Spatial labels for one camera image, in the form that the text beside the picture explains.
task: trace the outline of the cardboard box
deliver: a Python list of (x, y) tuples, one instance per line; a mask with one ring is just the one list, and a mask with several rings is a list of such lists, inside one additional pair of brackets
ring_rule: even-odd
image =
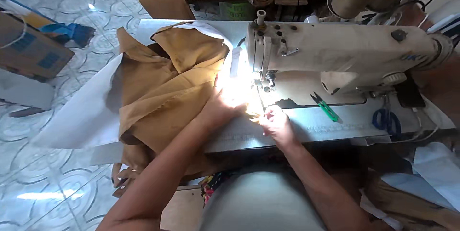
[[(0, 13), (0, 47), (20, 37), (23, 29), (20, 19)], [(44, 80), (55, 77), (73, 55), (74, 52), (68, 48), (28, 26), (24, 37), (0, 49), (0, 66), (20, 75)]]

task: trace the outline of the scissors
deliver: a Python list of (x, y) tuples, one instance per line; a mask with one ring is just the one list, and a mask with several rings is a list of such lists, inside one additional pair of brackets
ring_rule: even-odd
[(384, 95), (383, 106), (372, 115), (372, 125), (379, 130), (386, 130), (390, 135), (401, 134), (401, 123), (398, 117), (391, 111), (390, 97)]
[(333, 122), (338, 122), (339, 117), (337, 114), (335, 114), (334, 111), (325, 103), (325, 101), (319, 97), (319, 95), (316, 92), (313, 92), (315, 96), (311, 95), (311, 98), (313, 98), (314, 102), (319, 105), (319, 107), (326, 113), (326, 115), (331, 119)]

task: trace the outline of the blue-handled scissors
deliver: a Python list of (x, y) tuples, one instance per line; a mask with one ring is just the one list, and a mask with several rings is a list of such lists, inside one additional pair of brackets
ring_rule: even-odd
[(396, 114), (390, 110), (390, 98), (387, 95), (384, 97), (383, 107), (378, 109), (372, 115), (372, 125), (379, 130), (386, 130), (390, 135), (401, 134), (401, 123)]

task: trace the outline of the white sheet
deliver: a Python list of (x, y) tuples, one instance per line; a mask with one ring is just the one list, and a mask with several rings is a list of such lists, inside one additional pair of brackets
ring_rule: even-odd
[(440, 142), (418, 147), (413, 168), (460, 211), (460, 160), (453, 152)]

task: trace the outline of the power cord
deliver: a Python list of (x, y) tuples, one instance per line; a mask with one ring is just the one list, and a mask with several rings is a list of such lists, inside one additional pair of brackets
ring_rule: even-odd
[(392, 143), (401, 143), (401, 142), (420, 142), (420, 141), (424, 141), (424, 140), (428, 140), (431, 136), (434, 135), (434, 133), (436, 133), (436, 131), (438, 131), (440, 129), (439, 125), (437, 123), (435, 123), (433, 121), (433, 119), (430, 118), (430, 116), (425, 113), (425, 115), (434, 123), (436, 124), (436, 127), (434, 128), (434, 130), (426, 137), (420, 139), (420, 140), (417, 140), (417, 138), (423, 133), (423, 128), (422, 128), (422, 120), (420, 119), (420, 116), (418, 115), (418, 110), (417, 108), (412, 108), (412, 111), (415, 113), (415, 116), (417, 116), (417, 120), (419, 122), (419, 130), (417, 132), (417, 134), (415, 134), (411, 139), (409, 140), (399, 140), (399, 141), (395, 141), (395, 142), (392, 142)]

